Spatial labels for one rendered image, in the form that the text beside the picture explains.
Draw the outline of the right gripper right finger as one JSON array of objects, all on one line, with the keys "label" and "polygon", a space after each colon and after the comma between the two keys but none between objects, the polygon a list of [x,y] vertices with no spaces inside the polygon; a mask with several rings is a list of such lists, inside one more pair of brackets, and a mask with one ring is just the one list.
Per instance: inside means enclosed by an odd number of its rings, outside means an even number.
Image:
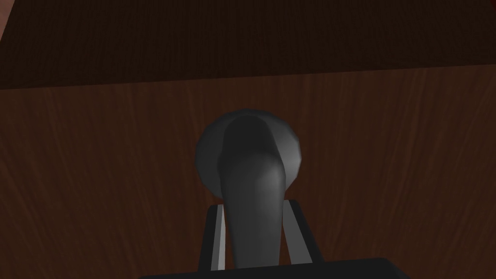
[{"label": "right gripper right finger", "polygon": [[282,224],[291,264],[324,262],[302,208],[296,200],[284,201]]}]

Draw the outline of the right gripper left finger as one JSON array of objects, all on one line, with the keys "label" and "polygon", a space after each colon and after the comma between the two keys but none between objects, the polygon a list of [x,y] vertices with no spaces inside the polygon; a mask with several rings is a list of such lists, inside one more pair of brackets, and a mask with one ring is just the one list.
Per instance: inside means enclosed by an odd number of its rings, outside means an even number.
[{"label": "right gripper left finger", "polygon": [[199,272],[226,269],[226,222],[223,204],[208,208],[198,264]]}]

